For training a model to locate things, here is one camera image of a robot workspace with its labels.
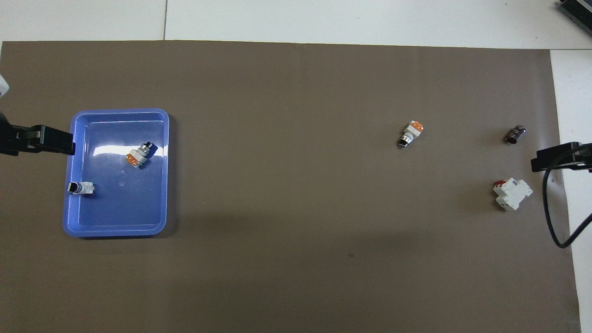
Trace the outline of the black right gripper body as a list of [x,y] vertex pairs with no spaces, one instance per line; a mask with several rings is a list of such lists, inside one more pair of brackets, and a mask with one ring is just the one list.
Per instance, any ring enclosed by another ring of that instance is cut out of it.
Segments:
[[579,163],[576,166],[576,170],[587,170],[592,172],[592,144],[586,143],[579,147],[579,151],[576,152],[576,157],[579,159]]

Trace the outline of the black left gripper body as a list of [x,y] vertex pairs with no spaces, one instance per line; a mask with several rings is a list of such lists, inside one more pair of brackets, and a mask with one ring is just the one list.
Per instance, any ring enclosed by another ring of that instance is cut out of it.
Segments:
[[18,156],[19,150],[15,149],[13,141],[19,141],[21,128],[8,122],[6,116],[0,113],[0,153],[9,156]]

